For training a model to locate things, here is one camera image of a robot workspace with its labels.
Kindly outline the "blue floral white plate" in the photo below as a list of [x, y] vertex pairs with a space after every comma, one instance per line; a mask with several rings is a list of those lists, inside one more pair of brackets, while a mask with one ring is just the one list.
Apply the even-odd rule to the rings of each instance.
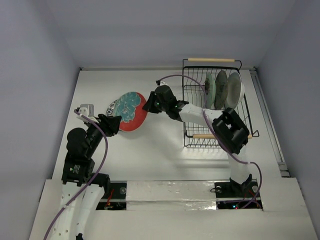
[[107, 117], [116, 117], [119, 115], [118, 113], [119, 100], [114, 100], [106, 109], [105, 115]]

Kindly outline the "red teal flower plate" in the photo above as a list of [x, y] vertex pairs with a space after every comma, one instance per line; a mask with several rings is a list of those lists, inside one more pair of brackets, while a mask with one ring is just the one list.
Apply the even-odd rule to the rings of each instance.
[[115, 103], [113, 116], [121, 116], [119, 129], [123, 132], [132, 132], [142, 126], [147, 111], [143, 106], [147, 103], [144, 96], [136, 91], [123, 94]]

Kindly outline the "mint green flower plate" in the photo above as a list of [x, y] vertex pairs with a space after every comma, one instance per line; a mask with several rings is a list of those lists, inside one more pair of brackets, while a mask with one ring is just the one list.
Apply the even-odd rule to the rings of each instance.
[[210, 72], [206, 74], [204, 89], [205, 89], [205, 95], [206, 95], [206, 108], [211, 109], [215, 103], [216, 83], [215, 83], [215, 79], [213, 78]]

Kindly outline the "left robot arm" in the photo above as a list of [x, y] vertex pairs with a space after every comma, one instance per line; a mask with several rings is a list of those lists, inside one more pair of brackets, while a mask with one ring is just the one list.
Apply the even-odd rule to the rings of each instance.
[[74, 110], [87, 129], [72, 129], [67, 134], [67, 153], [62, 169], [60, 209], [44, 235], [45, 240], [84, 240], [99, 201], [111, 191], [107, 174], [100, 172], [106, 156], [97, 170], [92, 158], [102, 140], [116, 135], [121, 116], [88, 116], [85, 108]]

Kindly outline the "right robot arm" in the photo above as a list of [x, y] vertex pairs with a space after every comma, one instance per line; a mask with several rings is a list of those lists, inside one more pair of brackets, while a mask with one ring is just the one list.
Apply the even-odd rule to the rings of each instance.
[[161, 85], [152, 91], [142, 109], [153, 114], [165, 112], [172, 120], [208, 127], [227, 153], [231, 192], [235, 196], [242, 196], [248, 191], [252, 174], [244, 155], [250, 133], [234, 109], [211, 110], [178, 100], [167, 85]]

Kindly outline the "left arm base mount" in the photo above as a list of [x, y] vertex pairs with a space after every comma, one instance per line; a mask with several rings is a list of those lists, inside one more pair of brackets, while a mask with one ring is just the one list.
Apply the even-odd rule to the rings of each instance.
[[127, 209], [127, 182], [112, 181], [107, 193], [97, 204], [96, 210], [124, 211]]

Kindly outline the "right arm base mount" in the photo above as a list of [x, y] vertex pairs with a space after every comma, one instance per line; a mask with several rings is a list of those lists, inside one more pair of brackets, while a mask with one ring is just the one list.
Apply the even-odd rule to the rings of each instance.
[[231, 178], [214, 183], [209, 191], [215, 194], [218, 210], [263, 209], [258, 183], [249, 174], [247, 180], [238, 184]]

